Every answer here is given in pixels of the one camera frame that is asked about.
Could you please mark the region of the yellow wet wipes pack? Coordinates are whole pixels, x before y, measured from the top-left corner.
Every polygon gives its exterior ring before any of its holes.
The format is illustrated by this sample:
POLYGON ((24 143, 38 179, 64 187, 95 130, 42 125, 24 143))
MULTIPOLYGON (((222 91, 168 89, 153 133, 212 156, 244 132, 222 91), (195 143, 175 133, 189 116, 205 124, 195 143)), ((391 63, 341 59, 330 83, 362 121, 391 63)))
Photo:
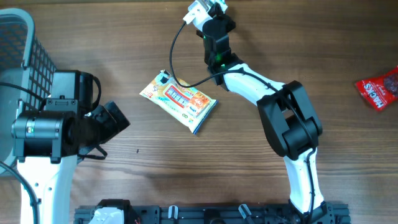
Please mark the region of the yellow wet wipes pack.
POLYGON ((218 100, 195 87, 186 88, 187 85, 182 79, 174 79, 168 71, 161 70, 140 95, 160 106, 196 134, 218 100))

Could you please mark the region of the red candy bag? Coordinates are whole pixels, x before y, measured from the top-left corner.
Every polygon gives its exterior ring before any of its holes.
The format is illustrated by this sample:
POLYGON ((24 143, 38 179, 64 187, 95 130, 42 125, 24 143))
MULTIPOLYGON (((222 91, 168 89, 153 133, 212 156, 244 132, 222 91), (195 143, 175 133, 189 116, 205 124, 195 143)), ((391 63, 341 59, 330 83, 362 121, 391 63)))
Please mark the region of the red candy bag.
POLYGON ((355 83, 360 95, 377 111, 397 101, 397 67, 378 77, 355 83))

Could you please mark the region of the teal tissue pack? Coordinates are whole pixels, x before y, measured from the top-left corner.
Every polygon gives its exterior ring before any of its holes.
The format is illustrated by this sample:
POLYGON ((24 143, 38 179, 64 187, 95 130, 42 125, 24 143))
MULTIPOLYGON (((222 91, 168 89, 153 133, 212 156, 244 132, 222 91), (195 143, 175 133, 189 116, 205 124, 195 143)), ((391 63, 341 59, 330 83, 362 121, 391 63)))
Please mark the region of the teal tissue pack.
POLYGON ((214 0, 215 3, 218 3, 221 7, 228 7, 225 3, 225 0, 214 0))

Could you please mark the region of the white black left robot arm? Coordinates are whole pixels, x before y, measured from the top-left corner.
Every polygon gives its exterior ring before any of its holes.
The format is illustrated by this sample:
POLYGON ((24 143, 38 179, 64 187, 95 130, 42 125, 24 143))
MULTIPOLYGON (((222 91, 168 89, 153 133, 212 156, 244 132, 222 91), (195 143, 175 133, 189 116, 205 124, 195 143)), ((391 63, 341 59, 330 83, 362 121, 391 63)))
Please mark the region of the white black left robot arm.
POLYGON ((13 122, 21 223, 68 223, 78 163, 106 159, 101 145, 130 125, 115 102, 93 99, 93 87, 100 85, 90 73, 57 70, 50 96, 13 122))

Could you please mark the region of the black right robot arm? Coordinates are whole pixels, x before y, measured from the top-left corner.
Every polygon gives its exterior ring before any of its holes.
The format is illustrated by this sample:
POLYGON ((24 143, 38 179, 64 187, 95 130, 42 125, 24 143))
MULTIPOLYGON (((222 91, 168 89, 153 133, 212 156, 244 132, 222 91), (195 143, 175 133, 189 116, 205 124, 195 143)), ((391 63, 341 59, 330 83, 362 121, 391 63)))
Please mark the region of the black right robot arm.
POLYGON ((210 78, 257 106, 270 147, 284 159, 289 202, 303 222, 315 223, 324 203, 315 165, 321 122, 300 82, 272 81, 232 52, 228 34, 235 23, 226 9, 224 1, 194 1, 184 20, 203 39, 210 78))

